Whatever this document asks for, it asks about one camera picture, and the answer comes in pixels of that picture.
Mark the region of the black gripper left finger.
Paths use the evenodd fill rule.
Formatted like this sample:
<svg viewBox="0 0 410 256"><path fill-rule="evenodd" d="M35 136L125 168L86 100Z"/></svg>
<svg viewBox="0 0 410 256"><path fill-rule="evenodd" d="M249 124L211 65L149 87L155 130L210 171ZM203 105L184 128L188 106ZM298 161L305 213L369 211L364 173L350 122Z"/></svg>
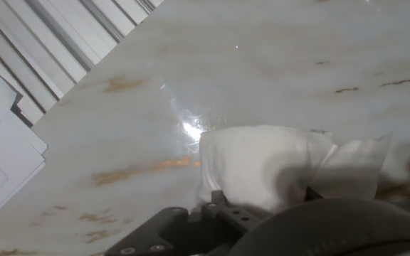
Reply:
<svg viewBox="0 0 410 256"><path fill-rule="evenodd" d="M251 238L261 219L229 203L221 191L193 210L165 208L105 251L105 256L272 255Z"/></svg>

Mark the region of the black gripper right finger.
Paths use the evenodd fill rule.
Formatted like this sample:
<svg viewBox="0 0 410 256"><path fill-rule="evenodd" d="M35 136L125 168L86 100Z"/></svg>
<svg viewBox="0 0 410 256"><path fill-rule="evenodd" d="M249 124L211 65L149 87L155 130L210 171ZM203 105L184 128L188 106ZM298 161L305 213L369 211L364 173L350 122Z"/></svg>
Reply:
<svg viewBox="0 0 410 256"><path fill-rule="evenodd" d="M323 199L323 197L319 193L311 189L311 187L307 187L305 201L314 201L319 199Z"/></svg>

